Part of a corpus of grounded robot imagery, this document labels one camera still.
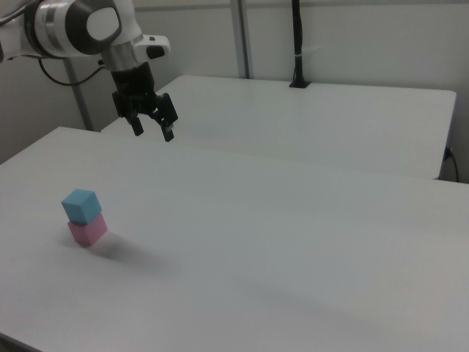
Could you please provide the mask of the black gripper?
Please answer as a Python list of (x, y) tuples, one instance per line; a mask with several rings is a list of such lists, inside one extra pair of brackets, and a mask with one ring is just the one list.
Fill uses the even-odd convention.
[(174, 138), (173, 124), (178, 120), (168, 93), (155, 94), (155, 80), (148, 62), (129, 70), (111, 71), (117, 87), (112, 94), (119, 117), (126, 117), (136, 136), (144, 129), (139, 114), (148, 114), (159, 124), (166, 142)]

